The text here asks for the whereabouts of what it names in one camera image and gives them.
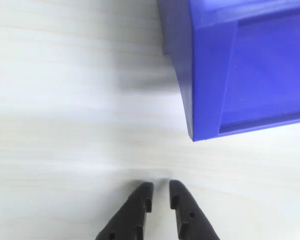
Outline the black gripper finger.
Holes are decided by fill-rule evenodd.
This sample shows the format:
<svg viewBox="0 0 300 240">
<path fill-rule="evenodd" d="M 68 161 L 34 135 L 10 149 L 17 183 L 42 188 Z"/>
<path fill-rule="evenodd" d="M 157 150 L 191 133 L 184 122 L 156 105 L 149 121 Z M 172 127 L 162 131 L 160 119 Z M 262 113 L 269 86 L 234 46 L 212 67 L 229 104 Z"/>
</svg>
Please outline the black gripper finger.
<svg viewBox="0 0 300 240">
<path fill-rule="evenodd" d="M 196 200 L 181 181 L 169 181 L 169 198 L 170 208 L 175 211 L 180 240 L 219 239 Z"/>
<path fill-rule="evenodd" d="M 152 211 L 154 184 L 142 182 L 96 236 L 97 240 L 143 240 L 146 215 Z"/>
</svg>

